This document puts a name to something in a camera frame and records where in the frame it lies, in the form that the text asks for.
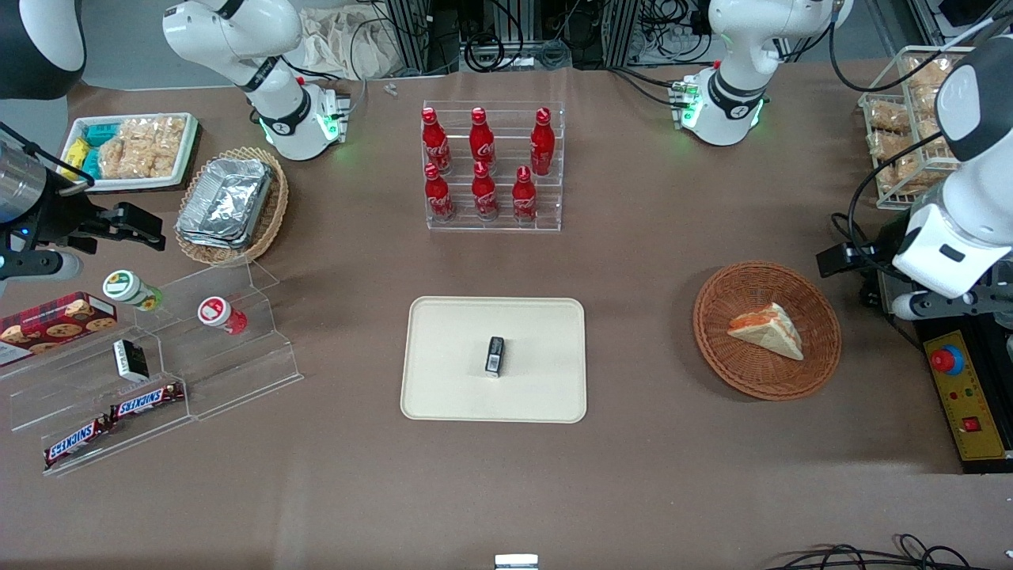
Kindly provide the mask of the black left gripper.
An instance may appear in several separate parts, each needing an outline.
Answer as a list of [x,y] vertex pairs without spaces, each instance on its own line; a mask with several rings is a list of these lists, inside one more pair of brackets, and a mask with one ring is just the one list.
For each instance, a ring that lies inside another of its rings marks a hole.
[[[891,275],[897,280],[909,280],[909,276],[901,273],[893,263],[893,258],[907,234],[908,222],[909,218],[890,218],[880,225],[872,237],[865,234],[858,223],[854,224],[854,231],[862,242],[862,252],[867,253],[873,262],[886,268],[885,272],[882,269],[880,272]],[[858,257],[859,254],[852,243],[837,243],[832,248],[822,250],[817,254],[820,276],[825,279],[854,271]]]

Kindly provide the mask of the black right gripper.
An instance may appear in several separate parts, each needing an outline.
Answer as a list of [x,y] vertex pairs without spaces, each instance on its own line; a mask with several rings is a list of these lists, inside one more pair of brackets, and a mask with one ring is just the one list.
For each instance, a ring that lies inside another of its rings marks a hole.
[[[94,255],[97,239],[105,239],[141,243],[163,252],[166,238],[162,235],[161,218],[134,203],[116,203],[99,210],[83,192],[68,197],[60,195],[61,190],[71,187],[71,181],[46,169],[44,190],[28,213],[30,249],[40,245],[57,245]],[[97,230],[80,228],[94,220]]]

